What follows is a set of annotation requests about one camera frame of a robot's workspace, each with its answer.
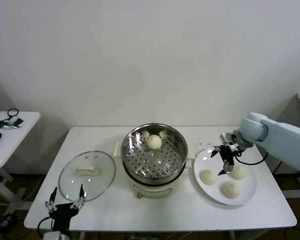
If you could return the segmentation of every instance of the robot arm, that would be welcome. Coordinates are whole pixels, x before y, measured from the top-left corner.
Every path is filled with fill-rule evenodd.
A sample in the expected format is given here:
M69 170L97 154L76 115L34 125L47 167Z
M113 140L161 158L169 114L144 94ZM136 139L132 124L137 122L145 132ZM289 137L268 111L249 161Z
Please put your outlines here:
M230 173L233 157L239 157L246 148L258 144L272 156L300 170L300 128L277 122L259 113L249 113L241 120L240 128L221 135L223 148L217 146L224 162L223 173Z
M300 170L300 128L250 113L242 119L239 131L245 140L264 147L272 156Z

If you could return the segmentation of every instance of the small white table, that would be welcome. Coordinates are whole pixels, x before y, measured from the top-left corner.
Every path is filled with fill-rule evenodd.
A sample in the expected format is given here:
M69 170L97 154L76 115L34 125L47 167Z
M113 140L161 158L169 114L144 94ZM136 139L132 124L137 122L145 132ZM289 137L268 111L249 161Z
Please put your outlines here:
M21 201L21 197L26 192L25 188L20 188L16 194L11 192L7 187L5 187L6 182L12 182L12 176L7 173L3 166L9 160L10 156L14 153L16 148L20 145L22 140L27 136L30 130L34 127L40 118L39 112L19 112L18 118L21 118L23 122L20 124L21 128L3 130L0 129L2 133L0 139L0 175L3 177L2 182L0 182L0 196L7 200L9 203L18 203ZM0 120L8 118L6 111L0 111ZM13 204L8 207L5 214L11 214L15 210L28 210L30 208L31 202L20 202L20 204Z
M221 144L219 136L236 126L178 126L184 136L189 158L195 157L200 143ZM57 154L27 216L24 225L35 229L48 216L45 201L58 186L63 167L75 156L87 151L104 151L111 156L133 127L74 127ZM258 149L247 149L245 158L258 162ZM187 167L173 191L162 198L137 198L127 181L122 160L114 157L116 175L111 186L100 197L87 202L71 219L71 231L93 232L201 232L264 230L286 228L297 224L296 217L265 163L252 166L257 177L257 191L245 205L221 204L200 189L193 169ZM67 203L58 191L55 204ZM43 222L50 229L50 222Z

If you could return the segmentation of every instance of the dough ball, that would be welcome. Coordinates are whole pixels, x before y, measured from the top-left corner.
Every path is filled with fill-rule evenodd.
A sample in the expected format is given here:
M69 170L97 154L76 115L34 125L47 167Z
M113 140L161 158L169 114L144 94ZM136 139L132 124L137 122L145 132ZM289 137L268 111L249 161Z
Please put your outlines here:
M200 179L207 185L213 185L217 182L217 176L212 169L205 169L200 172Z
M236 199L241 194L240 185L234 181L227 181L222 185L224 194L231 198Z
M162 140L158 135L150 135L146 141L148 148L156 150L161 147Z
M239 164L235 164L233 166L231 176L238 180L244 179L247 176L246 168L244 166L240 166Z

